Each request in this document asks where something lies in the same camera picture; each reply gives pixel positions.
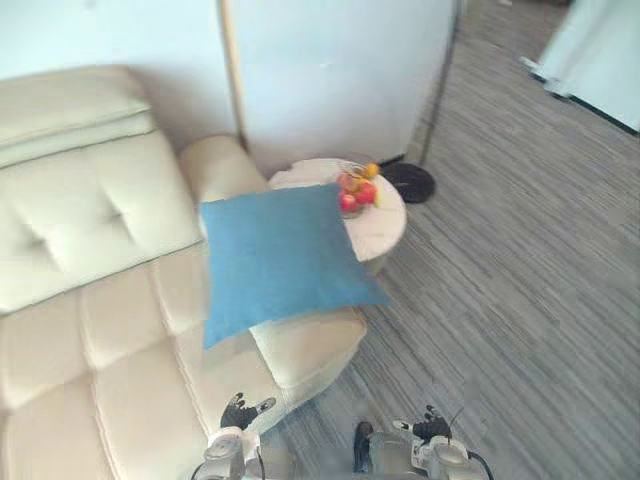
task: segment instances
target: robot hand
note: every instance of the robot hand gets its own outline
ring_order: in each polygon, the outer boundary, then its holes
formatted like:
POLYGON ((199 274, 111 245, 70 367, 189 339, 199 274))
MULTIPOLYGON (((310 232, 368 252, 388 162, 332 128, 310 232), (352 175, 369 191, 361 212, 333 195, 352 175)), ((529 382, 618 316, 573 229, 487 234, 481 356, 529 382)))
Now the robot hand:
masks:
POLYGON ((411 432, 425 442, 429 442, 438 435, 451 438, 449 424, 432 405, 427 405, 427 412, 424 414, 424 418, 426 419, 425 422, 415 424, 394 420, 393 426, 399 430, 411 432))
POLYGON ((238 427, 240 430, 245 430, 258 415, 266 412, 276 404, 276 399, 269 397, 253 407, 245 408, 245 402, 242 400, 243 396, 243 393, 239 392, 231 397, 227 407, 222 412, 220 428, 238 427))

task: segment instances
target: cream leather sofa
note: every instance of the cream leather sofa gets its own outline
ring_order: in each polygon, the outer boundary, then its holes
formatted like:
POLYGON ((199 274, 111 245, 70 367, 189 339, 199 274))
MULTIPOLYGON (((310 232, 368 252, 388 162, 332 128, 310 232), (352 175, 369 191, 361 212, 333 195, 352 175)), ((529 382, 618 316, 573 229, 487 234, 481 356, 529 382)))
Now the cream leather sofa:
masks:
POLYGON ((196 202, 266 188, 229 137, 176 162, 125 68, 0 83, 0 478, 186 479, 234 393, 264 431, 331 384, 350 309, 203 352, 196 202))

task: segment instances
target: white wall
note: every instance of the white wall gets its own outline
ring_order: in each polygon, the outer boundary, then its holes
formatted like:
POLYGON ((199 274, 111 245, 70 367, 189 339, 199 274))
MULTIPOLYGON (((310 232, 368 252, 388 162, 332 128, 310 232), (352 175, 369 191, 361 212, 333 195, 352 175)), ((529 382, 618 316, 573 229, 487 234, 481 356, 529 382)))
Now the white wall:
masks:
POLYGON ((246 133, 266 173, 404 153, 440 69, 447 0, 230 0, 246 133))
POLYGON ((127 64, 177 148, 236 132, 214 0, 6 0, 0 23, 0 79, 127 64))

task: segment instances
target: tufted cushion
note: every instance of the tufted cushion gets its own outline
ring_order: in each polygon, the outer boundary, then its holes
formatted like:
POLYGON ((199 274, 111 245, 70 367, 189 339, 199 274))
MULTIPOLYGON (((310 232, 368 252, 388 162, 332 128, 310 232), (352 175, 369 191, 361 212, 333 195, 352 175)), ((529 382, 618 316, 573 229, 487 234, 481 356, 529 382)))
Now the tufted cushion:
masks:
POLYGON ((199 238, 159 131, 2 168, 0 313, 199 238))
POLYGON ((230 392, 276 397, 252 428, 284 415, 249 332, 203 354, 202 247, 1 320, 1 478, 188 478, 230 392))

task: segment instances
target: striped carpet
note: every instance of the striped carpet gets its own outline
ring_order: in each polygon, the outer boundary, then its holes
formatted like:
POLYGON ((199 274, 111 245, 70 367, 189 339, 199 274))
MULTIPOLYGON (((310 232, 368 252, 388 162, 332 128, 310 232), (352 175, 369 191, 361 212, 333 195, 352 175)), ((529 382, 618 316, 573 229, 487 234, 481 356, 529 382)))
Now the striped carpet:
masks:
POLYGON ((454 435, 496 479, 640 478, 640 143, 519 64, 564 9, 481 3, 428 159, 437 194, 380 277, 393 303, 363 309, 352 363, 263 437, 299 477, 348 472, 360 419, 390 431, 432 403, 465 407, 454 435))

